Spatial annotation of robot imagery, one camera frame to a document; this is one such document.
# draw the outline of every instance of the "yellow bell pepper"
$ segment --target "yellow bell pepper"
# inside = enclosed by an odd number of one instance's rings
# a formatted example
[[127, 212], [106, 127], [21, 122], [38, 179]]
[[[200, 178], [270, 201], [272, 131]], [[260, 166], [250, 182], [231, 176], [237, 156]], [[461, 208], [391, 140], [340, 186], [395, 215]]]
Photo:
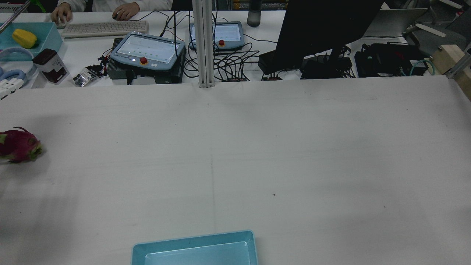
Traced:
[[15, 29], [11, 37], [25, 49], [32, 48], [38, 40], [36, 35], [23, 29]]

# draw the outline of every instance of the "water bottle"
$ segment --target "water bottle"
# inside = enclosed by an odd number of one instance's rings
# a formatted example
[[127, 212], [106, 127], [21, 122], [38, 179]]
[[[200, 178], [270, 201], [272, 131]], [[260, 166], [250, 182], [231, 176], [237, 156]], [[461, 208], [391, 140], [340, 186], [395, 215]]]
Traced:
[[260, 25], [261, 13], [262, 13], [262, 0], [250, 0], [247, 24], [251, 27], [257, 27], [258, 25]]

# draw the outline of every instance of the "metal pole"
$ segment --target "metal pole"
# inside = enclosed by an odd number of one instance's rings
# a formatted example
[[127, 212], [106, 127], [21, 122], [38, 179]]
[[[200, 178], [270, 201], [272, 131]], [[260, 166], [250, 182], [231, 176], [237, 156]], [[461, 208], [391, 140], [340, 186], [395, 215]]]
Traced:
[[213, 87], [215, 81], [211, 0], [193, 0], [193, 16], [200, 87]]
[[464, 56], [461, 58], [450, 70], [448, 70], [445, 75], [448, 79], [453, 79], [457, 74], [459, 74], [463, 69], [471, 64], [471, 42], [464, 49]]
[[15, 11], [15, 13], [13, 13], [0, 27], [0, 33], [2, 33], [8, 25], [10, 25], [13, 20], [15, 20], [15, 18], [17, 18], [30, 5], [30, 3], [30, 0], [26, 1], [17, 11]]

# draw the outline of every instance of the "light blue plastic tray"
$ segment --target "light blue plastic tray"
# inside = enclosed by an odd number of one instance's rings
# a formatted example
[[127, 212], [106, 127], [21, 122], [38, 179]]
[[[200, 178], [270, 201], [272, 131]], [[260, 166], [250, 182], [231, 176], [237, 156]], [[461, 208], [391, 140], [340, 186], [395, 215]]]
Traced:
[[[59, 31], [57, 31], [56, 24], [53, 22], [12, 23], [0, 34], [0, 50], [10, 47], [20, 47], [11, 37], [12, 33], [17, 28], [29, 31], [38, 37], [36, 44], [29, 49], [34, 56], [38, 55], [45, 48], [59, 51], [62, 45], [62, 38]], [[31, 61], [31, 58], [21, 53], [13, 53], [3, 57], [1, 61]]]
[[258, 265], [250, 230], [140, 243], [131, 265]]

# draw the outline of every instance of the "white table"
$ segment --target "white table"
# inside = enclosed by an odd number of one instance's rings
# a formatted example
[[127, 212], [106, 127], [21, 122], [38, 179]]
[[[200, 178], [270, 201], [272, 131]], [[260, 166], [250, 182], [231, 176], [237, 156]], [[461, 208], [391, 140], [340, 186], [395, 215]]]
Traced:
[[444, 76], [23, 89], [0, 130], [0, 259], [127, 265], [252, 229], [260, 265], [471, 264], [471, 105]]
[[[148, 14], [149, 12], [140, 12], [137, 14], [134, 19], [139, 19], [144, 15]], [[167, 15], [171, 15], [172, 12], [164, 12]], [[177, 14], [177, 22], [180, 21], [184, 16], [186, 16], [188, 12], [180, 12]], [[0, 14], [0, 19], [6, 19], [8, 16], [7, 14]], [[261, 15], [261, 24], [256, 28], [252, 28], [247, 25], [247, 11], [219, 11], [218, 17], [225, 18], [229, 21], [241, 21], [244, 33], [255, 38], [258, 40], [269, 40], [269, 41], [277, 41], [278, 35], [280, 32], [281, 24], [283, 22], [284, 11], [263, 11]], [[159, 35], [164, 27], [166, 16], [160, 13], [154, 12], [144, 18], [149, 22], [149, 34], [152, 35]], [[15, 22], [43, 22], [43, 21], [50, 21], [48, 15], [45, 14], [21, 14]], [[111, 18], [111, 12], [105, 13], [74, 13], [72, 23], [88, 23], [88, 22], [111, 22], [113, 19]], [[177, 36], [185, 41], [186, 44], [189, 43], [188, 40], [188, 19], [185, 18], [178, 26], [177, 26]], [[164, 37], [172, 38], [173, 35], [169, 32], [166, 32]], [[64, 61], [65, 65], [67, 66], [71, 75], [67, 77], [61, 84], [55, 85], [48, 83], [46, 79], [42, 75], [36, 75], [34, 82], [31, 82], [26, 87], [33, 87], [33, 88], [49, 88], [49, 87], [69, 87], [74, 86], [72, 83], [72, 76], [77, 75], [85, 66], [89, 66], [92, 64], [99, 64], [97, 60], [98, 57], [102, 55], [107, 49], [111, 48], [113, 45], [113, 37], [95, 37], [95, 38], [78, 38], [78, 39], [64, 39], [62, 47], [58, 52], [62, 60]], [[402, 39], [378, 39], [378, 38], [363, 38], [356, 42], [349, 44], [352, 48], [352, 54], [350, 57], [353, 59], [355, 55], [355, 51], [361, 50], [361, 45], [363, 43], [372, 44], [375, 42], [387, 42], [387, 41], [402, 41]], [[260, 53], [265, 53], [276, 48], [275, 43], [264, 42], [264, 41], [255, 41], [251, 38], [245, 37], [245, 42], [252, 42], [253, 43], [253, 50], [259, 50]], [[195, 52], [191, 51], [190, 55], [187, 55], [187, 58], [191, 56], [193, 58], [196, 57]], [[250, 61], [258, 61], [258, 58], [252, 58]], [[14, 69], [17, 68], [17, 65], [25, 65], [24, 63], [16, 63], [10, 62], [5, 63], [6, 69]], [[28, 69], [29, 64], [23, 66], [26, 70]], [[258, 64], [245, 64], [244, 66], [244, 73], [247, 77], [252, 80], [260, 80], [262, 77], [262, 72], [260, 71]], [[197, 72], [188, 72], [189, 75], [197, 75]], [[301, 76], [300, 71], [296, 72], [281, 72], [280, 77], [284, 80], [299, 80]], [[183, 76], [184, 83], [197, 83], [198, 78], [188, 78]], [[133, 80], [133, 84], [153, 84], [154, 79], [152, 77], [139, 77]], [[98, 82], [91, 83], [90, 86], [108, 86], [108, 85], [125, 85], [126, 80], [112, 80], [109, 77], [103, 77]]]

